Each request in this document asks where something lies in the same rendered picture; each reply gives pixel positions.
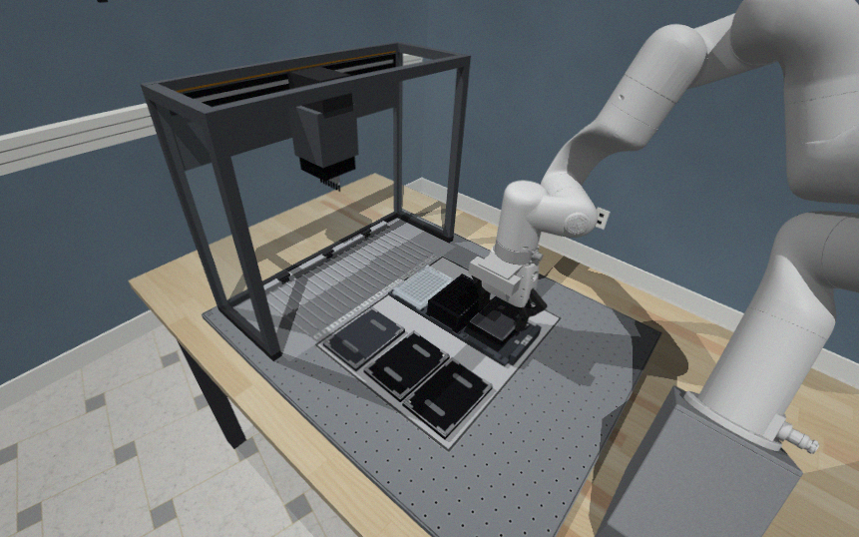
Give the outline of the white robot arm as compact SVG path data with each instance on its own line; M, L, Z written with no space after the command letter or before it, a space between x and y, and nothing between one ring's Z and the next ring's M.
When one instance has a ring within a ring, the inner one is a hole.
M582 184L602 159L644 148L687 89L777 61L791 192L859 205L858 3L743 0L734 14L703 26L671 24L651 34L541 184L506 188L495 249L473 259L468 274L512 296L521 282L515 272L543 258L541 232L579 238L595 228L597 209ZM779 451L787 440L814 454L818 441L793 429L784 412L833 331L834 287L859 292L859 214L819 211L787 221L711 375L685 401L761 447Z

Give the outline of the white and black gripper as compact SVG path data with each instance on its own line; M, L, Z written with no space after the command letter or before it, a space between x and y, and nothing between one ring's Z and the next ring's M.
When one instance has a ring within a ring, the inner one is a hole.
M518 308L520 315L517 318L515 331L519 331L527 325L530 316L534 316L545 310L547 304L536 292L539 277L539 261L534 260L530 264L523 265L515 275L521 278L521 283L519 289L512 296L474 276L472 276L472 279L479 295L478 310L481 310L489 302L490 293L497 296ZM536 306L531 306L529 298Z

